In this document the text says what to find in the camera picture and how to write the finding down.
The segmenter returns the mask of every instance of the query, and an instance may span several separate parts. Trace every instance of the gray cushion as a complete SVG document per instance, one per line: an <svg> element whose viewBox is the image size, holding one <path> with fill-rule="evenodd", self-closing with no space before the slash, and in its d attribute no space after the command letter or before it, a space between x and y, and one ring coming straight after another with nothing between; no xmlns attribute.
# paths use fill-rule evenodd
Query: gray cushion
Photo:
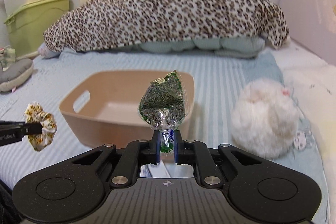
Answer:
<svg viewBox="0 0 336 224"><path fill-rule="evenodd" d="M0 70L0 84L12 81L31 68L33 61L30 59L21 59L11 65L6 71Z"/></svg>

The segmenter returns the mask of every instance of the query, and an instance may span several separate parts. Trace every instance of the leopard print blanket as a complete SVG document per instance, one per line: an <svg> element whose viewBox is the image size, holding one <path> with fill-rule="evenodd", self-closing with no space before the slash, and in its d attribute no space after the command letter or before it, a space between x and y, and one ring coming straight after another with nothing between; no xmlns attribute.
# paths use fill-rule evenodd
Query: leopard print blanket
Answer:
<svg viewBox="0 0 336 224"><path fill-rule="evenodd" d="M53 52L104 50L145 42L253 37L280 48L289 31L269 0L89 0L44 32Z"/></svg>

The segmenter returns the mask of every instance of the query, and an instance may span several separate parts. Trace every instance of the basket handle hole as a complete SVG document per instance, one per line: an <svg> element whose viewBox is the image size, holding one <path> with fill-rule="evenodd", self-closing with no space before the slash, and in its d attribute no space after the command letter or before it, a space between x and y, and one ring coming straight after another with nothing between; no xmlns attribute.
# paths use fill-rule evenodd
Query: basket handle hole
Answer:
<svg viewBox="0 0 336 224"><path fill-rule="evenodd" d="M88 90L84 91L73 103L73 111L77 114L86 106L90 101L91 95Z"/></svg>

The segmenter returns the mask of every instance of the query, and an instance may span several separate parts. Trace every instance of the light blue bed sheet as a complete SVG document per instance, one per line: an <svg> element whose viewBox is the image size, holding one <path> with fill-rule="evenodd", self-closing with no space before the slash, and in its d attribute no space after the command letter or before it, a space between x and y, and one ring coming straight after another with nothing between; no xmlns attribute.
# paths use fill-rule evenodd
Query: light blue bed sheet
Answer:
<svg viewBox="0 0 336 224"><path fill-rule="evenodd" d="M260 54L253 60L215 56L213 53L158 55L149 53L79 54L63 52L59 58L34 60L36 72L13 94L0 95L0 119L21 121L28 103L38 101L55 115L58 132L54 142L42 152L33 151L25 139L21 143L0 147L0 179L11 188L25 175L55 164L88 150L81 145L61 115L61 100L89 75L103 70L175 70L190 73L195 81L195 103L191 116L189 139L203 141L216 148L220 143L232 143L230 113L241 89L260 77L283 83L283 75L271 53ZM313 178L320 186L323 199L313 221L327 223L328 191L322 160L314 137L309 136L310 125L300 121L300 129L307 133L310 148L293 149L276 160L289 168Z"/></svg>

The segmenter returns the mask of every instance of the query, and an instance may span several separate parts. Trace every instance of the white fluffy ball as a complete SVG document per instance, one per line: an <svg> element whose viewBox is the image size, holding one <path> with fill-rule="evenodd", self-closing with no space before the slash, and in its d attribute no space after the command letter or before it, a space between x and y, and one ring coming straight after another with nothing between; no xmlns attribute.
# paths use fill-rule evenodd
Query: white fluffy ball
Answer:
<svg viewBox="0 0 336 224"><path fill-rule="evenodd" d="M299 111L289 90L270 79L249 83L231 114L235 145L266 159L290 149L296 135Z"/></svg>

